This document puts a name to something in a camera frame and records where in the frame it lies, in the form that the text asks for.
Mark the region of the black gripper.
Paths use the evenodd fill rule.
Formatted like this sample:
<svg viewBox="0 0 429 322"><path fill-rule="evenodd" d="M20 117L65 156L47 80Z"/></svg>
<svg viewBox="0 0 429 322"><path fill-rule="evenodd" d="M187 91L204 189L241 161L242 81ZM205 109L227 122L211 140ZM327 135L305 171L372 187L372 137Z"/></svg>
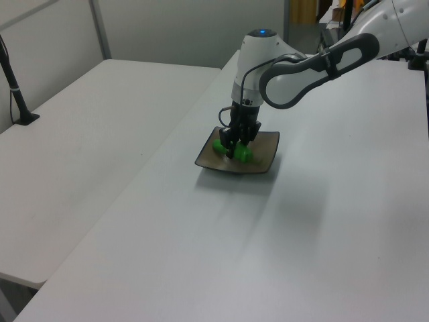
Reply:
<svg viewBox="0 0 429 322"><path fill-rule="evenodd" d="M226 149L225 155L230 159L234 156L237 141L247 146L255 139L261 127L257 120L259 107L239 105L236 102L232 102L232 107L229 127L222 127L219 130L221 145Z"/></svg>

